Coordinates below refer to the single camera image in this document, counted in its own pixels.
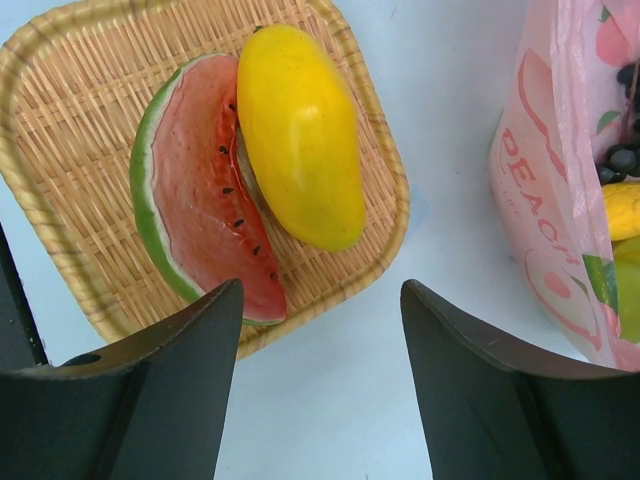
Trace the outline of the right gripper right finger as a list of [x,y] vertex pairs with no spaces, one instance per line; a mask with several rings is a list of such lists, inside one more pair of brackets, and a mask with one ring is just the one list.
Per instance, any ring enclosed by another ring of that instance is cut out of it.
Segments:
[[437,479],[635,479],[639,377],[541,349],[404,282],[402,322]]

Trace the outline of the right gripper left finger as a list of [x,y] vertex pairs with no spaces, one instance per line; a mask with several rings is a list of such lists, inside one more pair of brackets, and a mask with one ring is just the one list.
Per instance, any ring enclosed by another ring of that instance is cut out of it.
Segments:
[[66,363],[1,376],[5,479],[210,479],[242,324],[227,281]]

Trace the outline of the fake watermelon slice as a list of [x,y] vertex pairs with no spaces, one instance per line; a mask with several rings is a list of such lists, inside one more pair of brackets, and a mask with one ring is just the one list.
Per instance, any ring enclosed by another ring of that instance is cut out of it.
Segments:
[[238,162],[238,60],[201,55],[146,107],[131,150],[135,222],[153,264],[192,303],[227,280],[244,289],[246,322],[287,314],[278,264]]

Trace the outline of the pink plastic bag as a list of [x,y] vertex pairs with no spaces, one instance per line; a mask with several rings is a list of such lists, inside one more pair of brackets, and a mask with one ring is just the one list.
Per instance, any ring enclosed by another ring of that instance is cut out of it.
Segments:
[[635,371],[620,319],[599,166],[637,145],[639,5],[532,1],[489,152],[491,186],[531,293],[590,361]]

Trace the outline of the yellow fake mango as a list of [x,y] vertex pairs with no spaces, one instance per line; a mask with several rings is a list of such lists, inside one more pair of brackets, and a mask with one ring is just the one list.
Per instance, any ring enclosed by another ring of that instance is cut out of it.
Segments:
[[262,27],[239,61],[237,108],[271,211],[319,249],[352,247],[365,226],[357,109],[321,45],[290,25]]

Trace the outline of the woven bamboo tray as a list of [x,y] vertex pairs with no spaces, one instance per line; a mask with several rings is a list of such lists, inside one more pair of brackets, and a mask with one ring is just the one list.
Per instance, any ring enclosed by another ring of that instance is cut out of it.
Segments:
[[247,357],[370,286],[404,241],[410,194],[367,66],[330,1],[79,1],[34,17],[1,50],[1,172],[87,320],[118,341],[181,310],[136,231],[129,158],[143,111],[183,63],[238,54],[257,26],[308,31],[358,107],[367,224],[330,254],[264,221],[288,317],[247,325]]

